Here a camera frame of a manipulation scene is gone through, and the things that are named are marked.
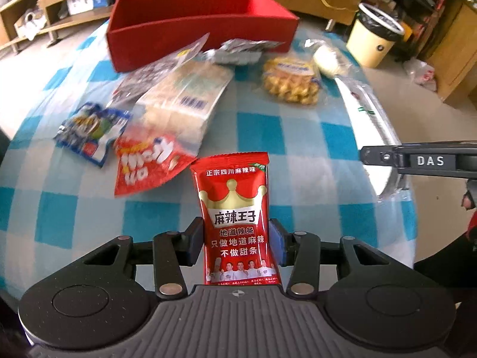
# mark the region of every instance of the ribbed gray panel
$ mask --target ribbed gray panel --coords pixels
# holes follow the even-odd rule
[[[244,294],[234,295],[237,291]],[[162,303],[147,325],[117,345],[89,352],[36,346],[34,358],[449,358],[438,348],[389,354],[344,339],[309,302],[276,286],[198,286]]]

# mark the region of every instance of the blue snack package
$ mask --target blue snack package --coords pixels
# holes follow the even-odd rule
[[[123,133],[131,113],[87,102],[65,120],[54,139],[87,160],[103,167],[111,144]]]

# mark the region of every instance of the red snack package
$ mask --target red snack package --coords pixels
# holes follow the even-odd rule
[[[268,245],[266,152],[197,160],[190,168],[204,218],[205,283],[281,283]]]
[[[159,187],[196,159],[173,135],[132,128],[136,130],[130,128],[114,145],[119,157],[114,196]]]

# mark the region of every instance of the barcode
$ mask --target barcode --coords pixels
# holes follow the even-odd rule
[[[202,110],[204,107],[206,107],[206,102],[204,100],[200,100],[199,98],[189,97],[189,96],[183,97],[180,100],[180,104],[183,106],[187,106],[189,108],[198,109],[198,110]]]

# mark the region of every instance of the chef image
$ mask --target chef image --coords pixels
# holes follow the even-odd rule
[[[249,275],[249,279],[255,279],[258,277],[258,269],[255,268],[255,262],[252,260],[249,261],[249,269],[247,270],[247,274]]]
[[[262,259],[262,266],[258,269],[258,273],[260,273],[260,277],[270,277],[273,274],[276,274],[274,268],[269,268],[267,266],[267,262]]]
[[[237,269],[238,270],[234,272],[234,280],[244,280],[249,278],[247,271],[243,269],[242,261],[237,262]]]
[[[220,257],[215,259],[214,271],[210,274],[210,280],[207,279],[207,281],[210,281],[211,283],[218,283],[222,281],[222,272],[220,271],[221,260],[222,259]]]
[[[225,269],[227,269],[225,272],[222,269],[222,281],[233,281],[234,280],[234,266],[232,263],[227,263],[225,265]]]

